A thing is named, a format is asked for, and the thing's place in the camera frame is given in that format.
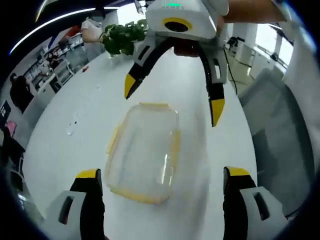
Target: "glass food container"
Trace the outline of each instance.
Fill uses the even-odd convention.
[[[179,146],[177,111],[162,103],[135,105],[110,141],[104,182],[115,194],[160,204],[171,192]]]

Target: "ceiling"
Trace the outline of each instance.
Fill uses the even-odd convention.
[[[37,22],[35,22],[44,0],[6,1],[5,4],[9,6],[6,7],[8,11],[3,12],[1,16],[3,25],[0,56],[1,62],[5,63],[5,65],[1,67],[0,71],[0,87],[15,66],[31,50],[62,30],[81,24],[90,13],[83,12],[74,14],[46,25],[23,41],[12,54],[9,55],[9,52],[15,44],[36,27],[56,17],[74,11],[97,7],[103,8],[105,6],[120,7],[133,2],[134,0],[48,0],[42,8]]]

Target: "green plant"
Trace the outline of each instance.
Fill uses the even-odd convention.
[[[112,55],[125,54],[133,55],[134,42],[143,41],[146,37],[147,20],[142,19],[137,23],[129,22],[123,25],[108,25],[101,35],[101,42]]]

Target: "white table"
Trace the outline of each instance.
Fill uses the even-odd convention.
[[[119,59],[102,54],[90,62],[86,72],[63,86],[37,123],[23,164],[36,206],[45,216],[50,202],[70,188],[79,172],[104,172],[109,139],[131,106],[165,102],[180,117],[181,155],[173,194],[162,205],[148,205],[115,195],[103,184],[104,233],[111,240],[222,239],[223,168],[245,168],[257,182],[250,130],[231,84],[224,86],[224,111],[212,128],[199,58],[177,57],[169,50],[129,100],[124,82],[133,62]],[[77,127],[67,135],[75,119]]]

